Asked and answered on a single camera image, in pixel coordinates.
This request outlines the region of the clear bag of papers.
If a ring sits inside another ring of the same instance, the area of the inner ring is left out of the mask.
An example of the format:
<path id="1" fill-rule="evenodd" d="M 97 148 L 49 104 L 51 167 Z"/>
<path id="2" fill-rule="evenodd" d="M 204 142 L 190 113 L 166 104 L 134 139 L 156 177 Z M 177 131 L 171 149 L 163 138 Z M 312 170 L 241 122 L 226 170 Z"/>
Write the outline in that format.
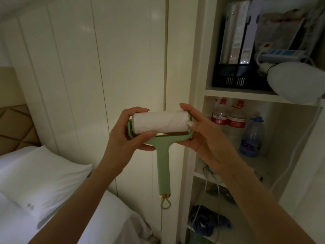
<path id="1" fill-rule="evenodd" d="M 298 50 L 306 16 L 305 8 L 292 9 L 284 13 L 261 14 L 255 35 L 255 53 L 257 54 L 264 44 L 271 44 L 272 49 Z"/>

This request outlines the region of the white pillow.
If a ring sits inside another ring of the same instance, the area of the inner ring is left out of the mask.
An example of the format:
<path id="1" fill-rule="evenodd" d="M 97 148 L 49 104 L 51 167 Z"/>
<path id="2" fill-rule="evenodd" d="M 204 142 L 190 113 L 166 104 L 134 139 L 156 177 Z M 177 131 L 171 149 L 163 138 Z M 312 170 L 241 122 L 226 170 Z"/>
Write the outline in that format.
<path id="1" fill-rule="evenodd" d="M 0 225 L 22 220 L 40 229 L 92 169 L 92 164 L 73 163 L 45 146 L 0 156 Z"/>

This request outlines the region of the white and blue power strip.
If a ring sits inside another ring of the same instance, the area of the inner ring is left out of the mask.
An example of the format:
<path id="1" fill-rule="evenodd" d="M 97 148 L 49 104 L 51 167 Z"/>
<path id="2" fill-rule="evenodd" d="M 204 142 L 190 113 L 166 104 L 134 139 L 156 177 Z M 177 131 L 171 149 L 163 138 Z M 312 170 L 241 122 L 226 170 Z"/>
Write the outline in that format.
<path id="1" fill-rule="evenodd" d="M 309 57 L 304 50 L 274 49 L 271 42 L 263 43 L 254 55 L 257 64 L 271 63 L 280 64 L 284 62 L 302 62 Z"/>

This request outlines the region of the white wardrobe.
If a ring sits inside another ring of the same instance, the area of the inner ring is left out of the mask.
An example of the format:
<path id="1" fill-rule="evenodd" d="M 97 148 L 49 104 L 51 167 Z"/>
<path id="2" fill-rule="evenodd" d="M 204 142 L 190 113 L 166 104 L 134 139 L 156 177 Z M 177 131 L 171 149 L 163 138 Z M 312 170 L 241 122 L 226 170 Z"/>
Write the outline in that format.
<path id="1" fill-rule="evenodd" d="M 99 164 L 122 110 L 191 96 L 200 0 L 42 0 L 0 21 L 40 141 Z"/>

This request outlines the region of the white and dark folder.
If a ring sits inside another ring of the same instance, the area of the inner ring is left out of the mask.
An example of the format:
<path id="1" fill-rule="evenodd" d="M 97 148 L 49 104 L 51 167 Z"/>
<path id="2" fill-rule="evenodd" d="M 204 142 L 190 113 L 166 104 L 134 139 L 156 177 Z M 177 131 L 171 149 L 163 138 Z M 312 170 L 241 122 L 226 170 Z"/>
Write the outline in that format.
<path id="1" fill-rule="evenodd" d="M 243 40 L 240 65 L 249 64 L 254 48 L 254 41 L 258 27 L 258 20 L 263 8 L 264 0 L 253 0 L 249 4 L 246 19 L 246 32 Z"/>

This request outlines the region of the person's right hand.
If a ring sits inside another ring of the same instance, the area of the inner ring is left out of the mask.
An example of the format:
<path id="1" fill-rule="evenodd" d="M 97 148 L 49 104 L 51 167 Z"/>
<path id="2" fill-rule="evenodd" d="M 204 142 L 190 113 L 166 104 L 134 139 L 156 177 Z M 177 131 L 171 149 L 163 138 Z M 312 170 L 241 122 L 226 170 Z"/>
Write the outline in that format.
<path id="1" fill-rule="evenodd" d="M 234 147 L 215 123 L 190 104 L 180 103 L 193 120 L 206 119 L 206 133 L 193 132 L 190 139 L 177 142 L 192 149 L 219 176 L 226 173 L 251 172 L 250 167 L 240 158 Z"/>

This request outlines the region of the person's right forearm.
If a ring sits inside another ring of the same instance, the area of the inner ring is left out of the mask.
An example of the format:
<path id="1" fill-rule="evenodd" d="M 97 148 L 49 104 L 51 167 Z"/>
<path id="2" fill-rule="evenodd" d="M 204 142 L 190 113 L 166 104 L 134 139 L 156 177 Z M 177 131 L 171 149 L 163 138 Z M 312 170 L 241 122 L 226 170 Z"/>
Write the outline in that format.
<path id="1" fill-rule="evenodd" d="M 271 196 L 246 163 L 223 164 L 218 174 L 259 244 L 316 244 Z"/>

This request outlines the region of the large blue water bottle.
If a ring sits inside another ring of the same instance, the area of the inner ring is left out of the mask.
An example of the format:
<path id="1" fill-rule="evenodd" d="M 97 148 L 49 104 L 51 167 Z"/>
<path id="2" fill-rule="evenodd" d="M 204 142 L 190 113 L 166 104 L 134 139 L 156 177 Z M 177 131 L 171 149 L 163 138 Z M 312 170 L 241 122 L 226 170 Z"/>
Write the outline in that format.
<path id="1" fill-rule="evenodd" d="M 259 156 L 265 134 L 263 122 L 264 120 L 260 116 L 250 119 L 239 146 L 239 152 L 242 155 L 251 158 Z"/>

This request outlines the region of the grey folder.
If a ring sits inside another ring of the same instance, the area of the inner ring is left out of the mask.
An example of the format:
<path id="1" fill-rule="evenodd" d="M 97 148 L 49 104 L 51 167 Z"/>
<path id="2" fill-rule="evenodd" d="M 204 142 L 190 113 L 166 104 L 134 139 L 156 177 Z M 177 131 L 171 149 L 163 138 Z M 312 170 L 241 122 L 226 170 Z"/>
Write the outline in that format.
<path id="1" fill-rule="evenodd" d="M 225 30 L 223 34 L 222 49 L 220 54 L 220 64 L 228 64 L 230 44 L 233 38 L 234 23 L 236 20 L 238 5 L 236 2 L 228 4 L 227 14 L 225 19 Z"/>

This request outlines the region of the person's left forearm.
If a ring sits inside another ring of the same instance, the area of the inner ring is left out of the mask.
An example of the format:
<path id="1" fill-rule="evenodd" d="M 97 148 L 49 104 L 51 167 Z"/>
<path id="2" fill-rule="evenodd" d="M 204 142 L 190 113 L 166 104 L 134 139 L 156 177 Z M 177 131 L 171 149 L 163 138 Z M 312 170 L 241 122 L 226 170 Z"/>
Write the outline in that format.
<path id="1" fill-rule="evenodd" d="M 102 160 L 85 183 L 28 244 L 77 244 L 104 192 L 126 163 Z"/>

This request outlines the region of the black file holder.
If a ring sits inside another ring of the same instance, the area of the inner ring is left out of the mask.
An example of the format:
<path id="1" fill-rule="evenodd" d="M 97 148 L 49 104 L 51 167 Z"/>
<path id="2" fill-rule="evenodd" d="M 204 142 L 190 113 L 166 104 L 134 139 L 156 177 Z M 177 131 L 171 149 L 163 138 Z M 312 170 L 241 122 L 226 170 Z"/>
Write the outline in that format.
<path id="1" fill-rule="evenodd" d="M 258 65 L 254 59 L 255 48 L 249 64 L 220 64 L 222 40 L 225 30 L 225 16 L 221 19 L 219 29 L 216 61 L 214 64 L 212 86 L 232 89 L 248 89 L 272 91 L 267 82 L 267 77 L 258 73 Z"/>

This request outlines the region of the tan quilted headboard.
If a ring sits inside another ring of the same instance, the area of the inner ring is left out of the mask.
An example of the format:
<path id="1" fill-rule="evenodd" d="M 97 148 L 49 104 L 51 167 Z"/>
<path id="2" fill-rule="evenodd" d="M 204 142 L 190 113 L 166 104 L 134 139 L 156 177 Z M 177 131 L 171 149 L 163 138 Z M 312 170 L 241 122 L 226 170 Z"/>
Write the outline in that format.
<path id="1" fill-rule="evenodd" d="M 0 156 L 32 146 L 42 145 L 16 72 L 0 66 Z"/>

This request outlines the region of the person's left hand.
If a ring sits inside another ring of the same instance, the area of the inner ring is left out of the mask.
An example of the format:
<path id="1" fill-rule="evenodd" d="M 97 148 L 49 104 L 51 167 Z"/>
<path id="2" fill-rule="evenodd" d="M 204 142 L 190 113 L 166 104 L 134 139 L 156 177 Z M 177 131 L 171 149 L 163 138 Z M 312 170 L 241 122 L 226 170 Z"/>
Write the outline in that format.
<path id="1" fill-rule="evenodd" d="M 132 107 L 121 112 L 115 126 L 112 128 L 102 162 L 108 166 L 108 171 L 114 176 L 119 175 L 131 160 L 136 150 L 155 151 L 151 145 L 132 145 L 128 135 L 129 118 L 136 113 L 146 113 L 149 109 Z"/>

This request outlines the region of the green lint roller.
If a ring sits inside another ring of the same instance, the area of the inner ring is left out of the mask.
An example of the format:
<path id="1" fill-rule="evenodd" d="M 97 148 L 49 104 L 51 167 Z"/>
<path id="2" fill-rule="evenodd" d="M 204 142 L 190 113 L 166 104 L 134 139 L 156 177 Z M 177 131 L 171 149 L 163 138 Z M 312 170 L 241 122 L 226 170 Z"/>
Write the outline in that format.
<path id="1" fill-rule="evenodd" d="M 131 139 L 142 133 L 156 131 L 158 134 L 145 144 L 155 147 L 157 153 L 158 191 L 161 208 L 167 210 L 171 203 L 169 148 L 172 144 L 186 141 L 193 135 L 188 126 L 192 118 L 187 111 L 158 111 L 135 113 L 129 119 L 127 128 Z"/>

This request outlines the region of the red label water bottle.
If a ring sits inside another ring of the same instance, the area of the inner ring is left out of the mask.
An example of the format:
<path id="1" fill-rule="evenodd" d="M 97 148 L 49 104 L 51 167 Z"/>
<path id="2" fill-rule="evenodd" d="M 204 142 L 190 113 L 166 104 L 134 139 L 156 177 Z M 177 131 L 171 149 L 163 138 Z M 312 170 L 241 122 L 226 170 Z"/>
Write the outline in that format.
<path id="1" fill-rule="evenodd" d="M 246 127 L 246 120 L 245 101 L 240 99 L 230 106 L 228 118 L 228 138 L 233 144 L 241 141 L 242 134 Z"/>
<path id="2" fill-rule="evenodd" d="M 220 128 L 224 128 L 228 124 L 229 115 L 230 115 L 230 111 L 227 106 L 227 99 L 226 98 L 215 99 L 215 105 L 213 108 L 211 121 L 217 124 Z"/>

